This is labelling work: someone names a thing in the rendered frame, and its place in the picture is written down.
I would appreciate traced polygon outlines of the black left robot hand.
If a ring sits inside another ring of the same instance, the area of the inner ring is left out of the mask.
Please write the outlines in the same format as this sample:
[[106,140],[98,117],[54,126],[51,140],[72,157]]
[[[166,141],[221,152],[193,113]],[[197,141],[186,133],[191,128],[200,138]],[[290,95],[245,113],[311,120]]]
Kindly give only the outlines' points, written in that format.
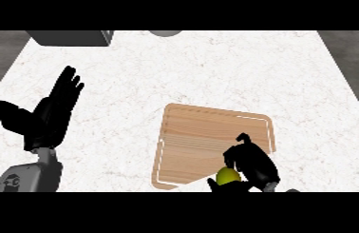
[[41,99],[33,111],[0,100],[0,125],[23,136],[25,151],[39,147],[54,148],[63,142],[70,111],[82,87],[75,68],[66,66],[50,94]]

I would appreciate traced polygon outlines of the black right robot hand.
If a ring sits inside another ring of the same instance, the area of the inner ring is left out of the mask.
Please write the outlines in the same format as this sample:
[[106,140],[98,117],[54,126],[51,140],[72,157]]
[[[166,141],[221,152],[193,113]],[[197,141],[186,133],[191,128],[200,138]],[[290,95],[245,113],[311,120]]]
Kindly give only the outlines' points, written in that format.
[[251,142],[246,133],[240,133],[234,140],[239,142],[239,145],[231,146],[224,151],[224,165],[227,168],[236,169],[246,180],[218,185],[212,179],[206,179],[209,190],[217,193],[243,193],[254,187],[262,191],[267,183],[276,182],[279,184],[280,182],[277,168],[261,148]]

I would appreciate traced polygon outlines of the yellow-green pear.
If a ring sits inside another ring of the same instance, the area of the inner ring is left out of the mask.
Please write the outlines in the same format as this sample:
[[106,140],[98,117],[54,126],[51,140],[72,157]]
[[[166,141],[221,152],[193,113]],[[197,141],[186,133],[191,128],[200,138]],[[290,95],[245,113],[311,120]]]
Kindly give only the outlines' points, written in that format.
[[215,174],[215,182],[218,185],[227,184],[233,181],[240,181],[240,176],[233,168],[227,168],[225,166],[220,168]]

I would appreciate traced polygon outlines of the wooden cutting board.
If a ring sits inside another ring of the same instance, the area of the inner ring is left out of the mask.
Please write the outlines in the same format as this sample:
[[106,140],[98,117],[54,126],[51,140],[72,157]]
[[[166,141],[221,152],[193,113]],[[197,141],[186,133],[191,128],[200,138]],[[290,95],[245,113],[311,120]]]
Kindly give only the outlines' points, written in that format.
[[152,166],[152,186],[171,190],[211,176],[224,166],[223,153],[240,133],[265,154],[276,151],[265,115],[209,107],[168,104]]

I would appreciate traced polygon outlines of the grey round pan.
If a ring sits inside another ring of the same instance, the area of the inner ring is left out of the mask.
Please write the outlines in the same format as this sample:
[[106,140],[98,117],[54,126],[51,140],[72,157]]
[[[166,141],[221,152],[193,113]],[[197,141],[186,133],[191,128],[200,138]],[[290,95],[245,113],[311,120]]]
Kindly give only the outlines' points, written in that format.
[[158,37],[171,37],[177,35],[181,30],[149,30],[149,32]]

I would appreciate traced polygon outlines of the dark grey box appliance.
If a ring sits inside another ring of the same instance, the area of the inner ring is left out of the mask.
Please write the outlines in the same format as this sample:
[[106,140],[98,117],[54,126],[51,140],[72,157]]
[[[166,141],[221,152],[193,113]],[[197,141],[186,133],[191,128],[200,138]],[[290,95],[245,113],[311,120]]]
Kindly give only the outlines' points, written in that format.
[[28,30],[26,33],[41,46],[107,47],[112,30]]

